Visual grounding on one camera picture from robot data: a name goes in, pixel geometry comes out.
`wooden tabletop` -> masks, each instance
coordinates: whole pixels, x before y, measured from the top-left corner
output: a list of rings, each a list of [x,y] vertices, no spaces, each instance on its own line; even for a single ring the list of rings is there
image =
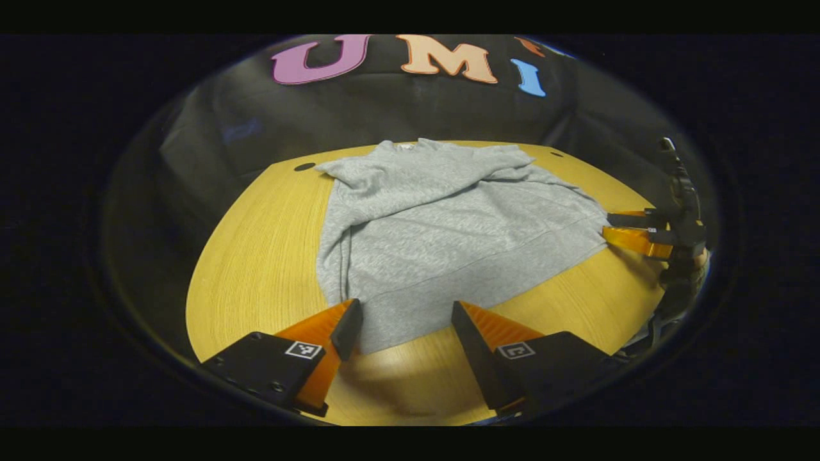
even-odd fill
[[[484,147],[504,142],[447,141]],[[518,144],[580,186],[608,212],[653,205],[618,180],[554,148]],[[306,163],[369,154],[347,148],[270,165],[214,230],[186,306],[191,345],[207,360],[251,331],[275,334],[328,308],[316,260],[333,178]],[[663,290],[664,263],[612,247],[493,308],[545,335],[571,331],[614,354],[646,322]],[[492,418],[450,326],[390,349],[355,354],[339,368],[324,418],[339,425],[463,425]]]

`gray sweatshirt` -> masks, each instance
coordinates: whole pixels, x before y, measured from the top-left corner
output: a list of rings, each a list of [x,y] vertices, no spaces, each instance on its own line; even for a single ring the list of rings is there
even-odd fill
[[[363,354],[447,327],[455,300],[491,308],[606,247],[607,213],[533,161],[419,139],[316,167],[335,178],[319,284],[330,305],[362,302]]]

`round wooden table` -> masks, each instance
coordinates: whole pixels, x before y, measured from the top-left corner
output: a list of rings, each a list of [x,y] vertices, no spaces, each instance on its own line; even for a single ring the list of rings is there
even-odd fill
[[[504,142],[447,141],[484,147]],[[601,170],[554,148],[518,146],[608,212],[653,205]],[[306,163],[369,154],[375,145],[317,153],[270,165],[237,199],[207,242],[190,283],[186,322],[201,361],[251,331],[275,334],[330,307],[316,260],[334,179]],[[607,354],[649,319],[663,290],[665,263],[608,247],[493,312],[545,335],[571,331]],[[339,425],[463,425],[492,418],[455,330],[342,363],[324,418]]]

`purple letter u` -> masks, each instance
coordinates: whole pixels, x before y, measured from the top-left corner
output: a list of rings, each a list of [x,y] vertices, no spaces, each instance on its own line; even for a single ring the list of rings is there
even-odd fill
[[[367,40],[372,34],[346,34],[336,37],[342,43],[339,60],[329,66],[309,68],[308,51],[319,42],[305,43],[280,52],[271,60],[276,61],[273,67],[273,80],[280,84],[306,84],[318,80],[332,79],[350,72],[364,62],[367,55]]]

